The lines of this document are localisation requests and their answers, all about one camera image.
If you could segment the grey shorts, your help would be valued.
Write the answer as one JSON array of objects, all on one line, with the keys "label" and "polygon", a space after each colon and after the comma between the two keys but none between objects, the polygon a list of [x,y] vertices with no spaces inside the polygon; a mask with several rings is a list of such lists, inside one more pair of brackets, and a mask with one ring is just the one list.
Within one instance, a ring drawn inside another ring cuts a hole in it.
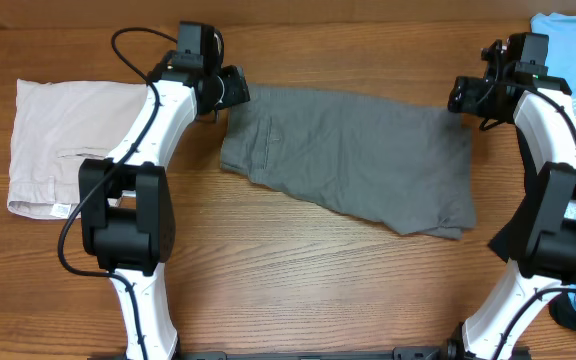
[{"label": "grey shorts", "polygon": [[350,92],[253,85],[231,109],[222,169],[401,235],[476,225],[460,115]]}]

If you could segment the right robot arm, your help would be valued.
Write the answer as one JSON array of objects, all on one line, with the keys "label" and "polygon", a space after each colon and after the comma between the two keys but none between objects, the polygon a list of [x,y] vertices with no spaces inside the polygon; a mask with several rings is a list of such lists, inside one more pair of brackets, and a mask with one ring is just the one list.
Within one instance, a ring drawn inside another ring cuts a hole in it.
[{"label": "right robot arm", "polygon": [[490,247],[506,257],[502,278],[434,359],[527,359],[516,342],[556,297],[576,292],[576,119],[565,79],[549,75],[549,38],[532,32],[481,52],[480,78],[459,76],[447,108],[481,118],[480,130],[512,124],[525,196]]}]

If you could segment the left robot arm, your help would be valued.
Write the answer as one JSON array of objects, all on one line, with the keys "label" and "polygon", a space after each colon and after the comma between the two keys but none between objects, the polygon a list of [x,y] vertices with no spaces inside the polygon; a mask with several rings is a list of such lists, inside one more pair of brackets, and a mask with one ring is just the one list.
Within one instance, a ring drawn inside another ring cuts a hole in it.
[{"label": "left robot arm", "polygon": [[212,25],[182,21],[166,52],[141,77],[147,97],[129,131],[102,160],[78,172],[83,248],[94,276],[112,283],[127,334],[125,359],[176,359],[179,335],[169,312],[165,264],[176,222],[167,167],[185,130],[199,117],[250,99],[242,68],[226,66],[224,40]]}]

